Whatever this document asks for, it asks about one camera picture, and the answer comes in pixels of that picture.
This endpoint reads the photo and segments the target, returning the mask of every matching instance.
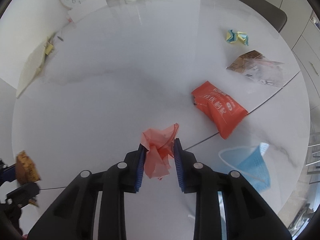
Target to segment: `cabinet handle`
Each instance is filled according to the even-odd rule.
[[[319,76],[318,72],[316,71],[315,66],[310,62],[311,66],[313,67],[313,69],[315,70],[316,74]]]

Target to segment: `crumpled paper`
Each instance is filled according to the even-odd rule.
[[[144,171],[151,178],[161,180],[169,175],[169,156],[173,158],[173,144],[176,134],[179,130],[179,124],[158,130],[149,128],[141,135],[141,144],[147,149]]]
[[[248,38],[247,33],[243,33],[243,32],[234,33],[233,30],[228,30],[228,32],[227,32],[227,42],[228,43],[235,43],[238,39],[244,45],[249,46],[249,38]]]

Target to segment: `blue and yellow wrapper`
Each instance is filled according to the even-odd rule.
[[[247,33],[243,33],[243,32],[234,33],[233,30],[228,30],[228,32],[227,32],[227,42],[228,43],[235,43],[238,39],[244,45],[249,46],[249,37],[248,37]]]

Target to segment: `silver screw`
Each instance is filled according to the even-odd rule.
[[[194,166],[196,169],[202,169],[202,168],[203,168],[203,164],[202,164],[202,163],[194,163],[193,166]]]
[[[118,166],[119,169],[124,169],[125,167],[127,167],[127,164],[124,163],[124,162],[121,162],[121,163],[118,163],[117,166]]]
[[[88,177],[90,175],[90,172],[89,171],[82,171],[81,173],[80,173],[80,176],[82,177],[82,178],[86,178],[86,177]]]
[[[240,173],[238,171],[231,171],[231,176],[234,178],[239,178],[240,177]]]

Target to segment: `marble tabletop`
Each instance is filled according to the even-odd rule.
[[[249,46],[228,44],[228,29],[247,32]],[[64,41],[16,100],[13,115],[13,152],[25,150],[35,161],[42,189],[65,187],[82,170],[104,171],[138,148],[145,129],[178,122],[183,148],[214,169],[220,149],[269,143],[265,161],[272,182],[262,196],[280,210],[301,172],[310,114],[299,66],[261,15],[238,0],[142,0],[105,7],[60,33]],[[284,63],[284,88],[226,70],[254,49]],[[191,91],[206,80],[250,113],[227,140],[193,106]],[[190,211],[174,167],[171,174],[162,181],[144,178],[141,192],[126,199],[132,239],[157,239],[148,235],[153,227],[149,233],[135,227],[137,217],[147,223],[155,213],[162,226],[154,229],[168,234],[159,239],[173,239],[165,232],[172,209],[160,206],[168,200],[175,221],[185,220],[175,229],[178,239],[188,227]],[[138,215],[139,205],[150,209]]]

